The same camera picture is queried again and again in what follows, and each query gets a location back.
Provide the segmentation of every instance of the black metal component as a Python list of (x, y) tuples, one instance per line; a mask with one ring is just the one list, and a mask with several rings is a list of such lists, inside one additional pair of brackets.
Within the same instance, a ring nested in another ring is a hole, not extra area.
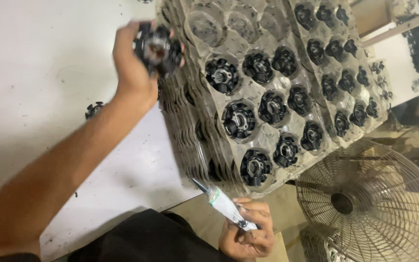
[(324, 49), (321, 47), (321, 43), (319, 41), (310, 39), (308, 40), (308, 44), (306, 47), (306, 51), (310, 60), (315, 63), (316, 65), (320, 65), (324, 61)]
[(228, 64), (227, 60), (220, 58), (206, 65), (206, 80), (218, 92), (229, 94), (238, 84), (237, 69), (233, 64)]
[(361, 104), (355, 104), (353, 107), (353, 113), (350, 115), (350, 122), (357, 126), (364, 126), (364, 122), (368, 118), (368, 115), (364, 111), (364, 106)]
[(201, 121), (200, 120), (198, 122), (196, 122), (195, 134), (196, 134), (196, 137), (198, 138), (198, 140), (200, 140), (202, 142), (206, 142), (206, 137), (203, 134), (203, 130), (201, 129)]
[(272, 68), (289, 77), (297, 70), (295, 55), (285, 47), (278, 47), (272, 59)]
[(297, 153), (298, 146), (294, 145), (294, 139), (281, 134), (273, 154), (274, 162), (281, 167), (289, 167), (297, 162), (298, 158), (295, 156)]
[(345, 69), (342, 71), (342, 78), (339, 80), (339, 87), (342, 90), (349, 92), (349, 94), (351, 94), (355, 88), (355, 82), (353, 81), (353, 76), (349, 70)]
[(261, 53), (247, 55), (242, 69), (247, 76), (259, 84), (265, 84), (273, 77), (271, 64), (268, 58), (265, 58)]
[(256, 149), (248, 149), (242, 158), (240, 175), (246, 185), (259, 187), (266, 181), (266, 174), (271, 172), (269, 159)]
[(231, 104), (223, 112), (224, 129), (232, 138), (244, 139), (255, 129), (253, 110), (246, 107), (247, 105), (243, 103)]
[(292, 87), (290, 89), (287, 104), (290, 109), (294, 110), (299, 115), (303, 115), (310, 110), (310, 107), (308, 106), (308, 96), (301, 87)]
[(104, 106), (103, 102), (96, 102), (95, 104), (96, 104), (95, 106), (93, 106), (93, 104), (90, 104), (87, 107), (87, 112), (85, 113), (85, 119), (86, 120), (88, 120), (89, 118), (91, 118), (91, 117), (95, 116), (97, 113), (99, 113)]
[(316, 12), (316, 18), (320, 21), (323, 21), (327, 27), (333, 28), (335, 26), (332, 16), (332, 11), (327, 9), (325, 5), (319, 6), (318, 11)]
[(368, 77), (366, 77), (366, 71), (363, 69), (362, 66), (358, 67), (358, 75), (357, 75), (358, 83), (368, 87), (370, 86), (370, 82), (368, 81)]
[(315, 21), (313, 20), (313, 14), (311, 10), (305, 8), (304, 5), (298, 5), (294, 9), (295, 18), (297, 22), (305, 28), (305, 30), (311, 30), (315, 26)]
[(347, 121), (347, 116), (344, 113), (338, 111), (334, 117), (334, 125), (336, 126), (337, 136), (343, 138), (349, 129), (349, 121)]
[(274, 92), (266, 92), (261, 97), (258, 113), (264, 122), (269, 124), (279, 123), (284, 119), (286, 112), (287, 107), (284, 105), (281, 96)]
[(337, 19), (344, 22), (346, 26), (349, 26), (349, 17), (347, 15), (347, 11), (343, 9), (341, 5), (339, 5), (338, 7), (339, 9), (337, 9), (337, 12), (336, 12)]
[(344, 45), (344, 50), (347, 53), (350, 53), (353, 55), (353, 57), (357, 58), (357, 51), (358, 48), (355, 45), (355, 41), (353, 39), (348, 39), (348, 41), (346, 42), (346, 44)]
[(185, 96), (185, 98), (187, 98), (187, 101), (189, 101), (189, 103), (191, 105), (195, 106), (195, 101), (193, 100), (193, 97), (190, 95), (190, 90), (189, 90), (189, 84), (188, 83), (186, 83), (183, 86), (183, 91), (185, 93), (184, 96)]
[(337, 93), (337, 86), (334, 79), (330, 78), (327, 74), (323, 75), (321, 80), (321, 86), (323, 87), (323, 95), (328, 101), (334, 100)]
[(366, 107), (366, 113), (368, 114), (368, 116), (372, 116), (374, 118), (377, 118), (378, 117), (377, 107), (378, 107), (378, 105), (373, 100), (373, 98), (370, 98), (370, 102), (369, 102), (368, 106)]
[(344, 59), (344, 48), (338, 40), (331, 41), (326, 47), (326, 55), (334, 57), (337, 61), (341, 62)]
[(323, 134), (321, 129), (313, 122), (306, 122), (300, 144), (307, 151), (316, 151), (321, 146)]
[(160, 76), (169, 77), (182, 61), (182, 48), (178, 40), (169, 39), (170, 32), (164, 26), (155, 31), (151, 23), (141, 23), (138, 29), (140, 38), (136, 38), (135, 55), (142, 61), (150, 75), (158, 71)]

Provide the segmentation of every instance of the person's right hand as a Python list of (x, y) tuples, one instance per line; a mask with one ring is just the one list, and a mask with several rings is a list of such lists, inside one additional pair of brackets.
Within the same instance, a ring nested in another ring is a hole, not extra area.
[(267, 257), (274, 247), (274, 233), (269, 206), (265, 202), (253, 202), (249, 198), (233, 200), (240, 215), (255, 223), (259, 230), (244, 231), (226, 219), (219, 237), (219, 248), (228, 257), (237, 261), (254, 261), (256, 257)]

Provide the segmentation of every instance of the white table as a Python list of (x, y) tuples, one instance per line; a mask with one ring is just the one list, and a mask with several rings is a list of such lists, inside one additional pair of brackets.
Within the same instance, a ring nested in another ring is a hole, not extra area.
[[(115, 31), (130, 18), (152, 17), (154, 4), (137, 0), (0, 0), (0, 186), (81, 126), (89, 104), (112, 98)], [(132, 210), (164, 210), (201, 191), (179, 176), (156, 104), (77, 193), (40, 239), (45, 261)]]

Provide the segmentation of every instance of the tube of sealant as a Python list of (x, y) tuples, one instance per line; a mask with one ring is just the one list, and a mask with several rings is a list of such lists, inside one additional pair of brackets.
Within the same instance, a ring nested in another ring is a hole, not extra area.
[(207, 187), (194, 178), (192, 178), (192, 181), (203, 191), (203, 193), (205, 193), (206, 199), (212, 207), (225, 217), (229, 218), (232, 222), (236, 223), (241, 229), (245, 231), (258, 229), (254, 223), (248, 222), (242, 218), (234, 202), (232, 202), (221, 189), (216, 186)]

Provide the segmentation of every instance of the fan grille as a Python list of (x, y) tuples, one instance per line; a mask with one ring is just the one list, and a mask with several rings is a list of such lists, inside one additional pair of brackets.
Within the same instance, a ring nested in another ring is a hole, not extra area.
[(358, 141), (302, 173), (296, 185), (312, 229), (347, 257), (419, 261), (419, 169), (399, 153)]

